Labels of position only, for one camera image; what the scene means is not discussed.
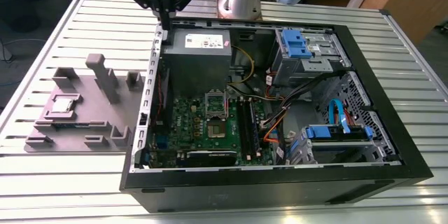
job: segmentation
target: black cable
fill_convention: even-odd
[[[267,125],[269,122],[276,120],[280,116],[283,116],[283,114],[287,112],[287,110],[289,109],[289,107],[292,105],[293,99],[299,98],[303,94],[309,92],[319,85],[319,83],[321,81],[324,81],[325,79],[328,79],[331,77],[340,76],[344,73],[347,73],[344,70],[336,71],[333,73],[323,73],[320,76],[317,76],[316,78],[313,78],[312,80],[305,82],[303,85],[296,87],[292,90],[292,92],[289,93],[289,95],[287,95],[285,99],[283,100],[283,102],[280,104],[279,112],[276,113],[275,116],[272,116],[271,118],[267,119],[267,121],[264,122],[264,125]]]
[[[11,64],[11,63],[13,62],[15,58],[13,58],[13,55],[11,55],[9,60],[7,60],[7,56],[5,56],[5,44],[3,43],[1,38],[0,38],[0,44],[1,44],[1,51],[3,51],[3,52],[1,52],[3,61],[4,61],[7,64]]]
[[[284,165],[287,163],[287,141],[284,138],[284,130],[283,130],[283,121],[277,125],[277,139],[279,139],[279,148],[283,150],[283,157],[276,155],[275,164]]]

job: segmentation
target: sticker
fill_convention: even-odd
[[[320,51],[317,46],[308,46],[309,51]]]
[[[287,138],[293,138],[296,136],[296,133],[293,131],[289,131]]]
[[[221,34],[187,34],[185,48],[224,48]]]
[[[283,151],[283,149],[280,148],[280,146],[277,147],[277,155],[280,158],[283,158],[283,156],[285,155],[285,152]]]
[[[272,76],[267,76],[267,85],[272,85]]]

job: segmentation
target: slotted aluminum table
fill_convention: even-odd
[[[180,16],[216,17],[215,0],[193,0]],[[448,92],[393,19],[376,10],[263,3],[265,20],[347,25],[435,178],[353,205],[148,214],[119,191],[123,153],[36,154],[23,150],[56,67],[85,67],[104,54],[116,75],[145,74],[156,18],[132,0],[73,0],[0,115],[0,220],[71,223],[445,223]]]

